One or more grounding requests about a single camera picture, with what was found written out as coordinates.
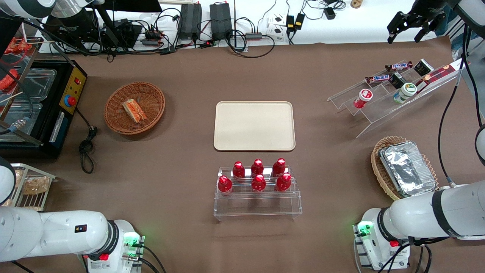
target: wicker basket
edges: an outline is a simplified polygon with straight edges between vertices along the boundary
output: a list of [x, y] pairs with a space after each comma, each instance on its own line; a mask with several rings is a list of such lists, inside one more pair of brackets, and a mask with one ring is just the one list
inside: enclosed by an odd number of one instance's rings
[[[146, 114], [147, 119], [134, 122], [123, 108], [122, 103], [134, 99]], [[115, 91], [104, 108], [104, 120], [108, 127], [122, 135], [135, 135], [153, 126], [162, 117], [165, 109], [165, 97], [162, 91], [153, 84], [135, 82], [120, 87]]]
[[[374, 147], [374, 150], [372, 151], [371, 154], [371, 163], [372, 163], [372, 169], [374, 170], [374, 174], [377, 177], [377, 181], [379, 181], [379, 184], [381, 185], [382, 189], [389, 195], [390, 198], [393, 200], [399, 200], [402, 199], [399, 195], [399, 193], [396, 190], [396, 187], [394, 186], [394, 183], [392, 182], [391, 178], [389, 177], [389, 174], [387, 170], [384, 168], [384, 165], [381, 162], [381, 159], [379, 158], [379, 150], [383, 147], [387, 147], [390, 145], [398, 144], [405, 142], [406, 139], [404, 137], [400, 136], [387, 136], [383, 139], [381, 139]], [[433, 167], [431, 167], [431, 163], [429, 160], [426, 158], [425, 155], [421, 154], [424, 161], [426, 162], [426, 165], [428, 166], [429, 170], [431, 171], [431, 174], [433, 175], [436, 184], [438, 184], [438, 180], [436, 179], [436, 174], [435, 170]]]

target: chocolate bar wrapper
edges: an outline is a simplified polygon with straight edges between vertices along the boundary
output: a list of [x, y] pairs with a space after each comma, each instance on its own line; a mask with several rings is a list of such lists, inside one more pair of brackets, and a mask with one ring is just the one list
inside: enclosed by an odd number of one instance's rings
[[389, 74], [385, 75], [380, 75], [380, 76], [374, 76], [374, 77], [365, 77], [365, 81], [368, 84], [375, 83], [375, 82], [383, 82], [383, 81], [388, 81], [390, 78]]
[[400, 70], [408, 70], [413, 68], [412, 62], [407, 62], [404, 64], [395, 64], [395, 65], [386, 65], [384, 66], [387, 71], [400, 71]]

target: acrylic bottle rack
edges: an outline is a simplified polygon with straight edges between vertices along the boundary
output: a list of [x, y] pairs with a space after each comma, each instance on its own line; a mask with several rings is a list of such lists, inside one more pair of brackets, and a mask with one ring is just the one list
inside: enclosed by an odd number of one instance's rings
[[[413, 68], [398, 72], [409, 83], [416, 84], [422, 78], [422, 76], [419, 75]], [[394, 72], [388, 72], [386, 70], [383, 70], [377, 74], [374, 74], [373, 76], [393, 73]], [[366, 81], [362, 81], [338, 94], [331, 96], [330, 98], [328, 98], [327, 101], [333, 102], [337, 109], [342, 109], [343, 107], [347, 108], [347, 110], [349, 110], [349, 112], [353, 116], [357, 115], [358, 113], [362, 113], [364, 115], [369, 125], [357, 136], [359, 137], [362, 134], [372, 129], [375, 129], [378, 126], [389, 121], [397, 114], [415, 105], [418, 101], [423, 102], [427, 100], [429, 98], [429, 96], [427, 96], [429, 93], [444, 85], [445, 83], [451, 81], [452, 79], [456, 78], [456, 75], [457, 73], [449, 79], [445, 80], [444, 82], [440, 83], [439, 85], [434, 86], [433, 88], [423, 90], [421, 93], [407, 99], [407, 101], [403, 104], [399, 104], [394, 101], [393, 96], [396, 92], [398, 92], [398, 90], [396, 90], [396, 88], [392, 86], [389, 81], [377, 84], [368, 84]], [[357, 98], [359, 91], [365, 88], [372, 91], [372, 100], [368, 102], [363, 108], [357, 109], [354, 107], [354, 100]]]
[[232, 176], [232, 167], [221, 167], [217, 178], [227, 176], [232, 181], [233, 191], [222, 193], [215, 186], [214, 194], [214, 217], [219, 221], [229, 216], [247, 215], [292, 215], [293, 219], [302, 214], [301, 194], [296, 179], [287, 166], [287, 172], [291, 174], [291, 186], [287, 191], [275, 191], [277, 178], [271, 177], [272, 166], [265, 166], [263, 176], [266, 180], [266, 188], [263, 192], [253, 192], [251, 187], [251, 167], [244, 167], [245, 178]]

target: brown tabletop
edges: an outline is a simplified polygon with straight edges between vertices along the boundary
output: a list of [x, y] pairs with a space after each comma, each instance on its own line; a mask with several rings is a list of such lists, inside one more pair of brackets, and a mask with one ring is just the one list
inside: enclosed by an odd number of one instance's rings
[[[250, 48], [250, 53], [267, 48]], [[84, 174], [78, 145], [87, 136], [79, 115], [57, 161], [24, 160], [61, 181], [52, 185], [47, 211], [93, 210], [125, 219], [146, 235], [146, 245], [169, 273], [342, 272], [355, 273], [352, 224], [372, 207], [389, 206], [372, 172], [370, 153], [385, 136], [415, 141], [435, 167], [440, 185], [437, 133], [454, 82], [426, 104], [401, 113], [355, 138], [365, 127], [327, 98], [380, 71], [385, 64], [425, 58], [439, 67], [452, 61], [446, 38], [415, 43], [277, 46], [264, 58], [243, 59], [227, 48], [180, 50], [167, 56], [76, 56], [89, 75], [79, 109], [99, 127], [94, 139], [93, 174]], [[146, 81], [167, 99], [157, 126], [143, 137], [111, 132], [103, 120], [107, 98], [122, 85]], [[218, 152], [213, 147], [219, 101], [289, 101], [293, 105], [296, 148], [289, 153]], [[464, 83], [446, 116], [443, 158], [457, 184], [484, 177], [474, 150], [477, 121], [473, 97]], [[220, 166], [240, 160], [266, 165], [284, 157], [302, 193], [303, 214], [248, 217], [218, 222], [214, 187]], [[482, 272], [483, 243], [449, 239], [431, 245], [431, 273]], [[414, 272], [417, 248], [412, 249]], [[75, 255], [21, 260], [36, 273], [81, 273]], [[22, 272], [0, 265], [1, 272]]]

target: control panel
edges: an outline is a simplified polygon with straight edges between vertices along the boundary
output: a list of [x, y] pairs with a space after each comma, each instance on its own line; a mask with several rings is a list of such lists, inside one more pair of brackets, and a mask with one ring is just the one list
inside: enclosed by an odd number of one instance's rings
[[67, 112], [74, 114], [74, 109], [76, 109], [85, 82], [86, 76], [74, 67], [61, 97], [61, 101], [59, 102], [59, 106]]

